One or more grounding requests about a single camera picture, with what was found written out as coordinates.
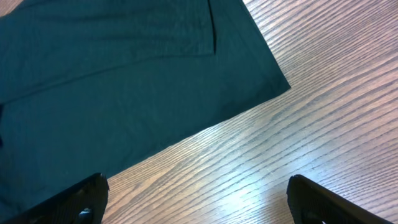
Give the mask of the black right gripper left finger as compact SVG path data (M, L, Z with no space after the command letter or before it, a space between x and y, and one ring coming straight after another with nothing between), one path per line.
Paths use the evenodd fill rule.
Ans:
M2 224L101 224L108 194L106 177L95 173Z

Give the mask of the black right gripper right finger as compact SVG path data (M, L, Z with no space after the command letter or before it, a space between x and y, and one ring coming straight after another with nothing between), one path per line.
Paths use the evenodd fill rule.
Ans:
M289 179L287 203L295 224L392 224L303 175Z

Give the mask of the black t-shirt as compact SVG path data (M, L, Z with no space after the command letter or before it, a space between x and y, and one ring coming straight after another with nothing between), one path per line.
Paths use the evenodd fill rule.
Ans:
M1 18L1 220L289 88L242 1L23 1Z

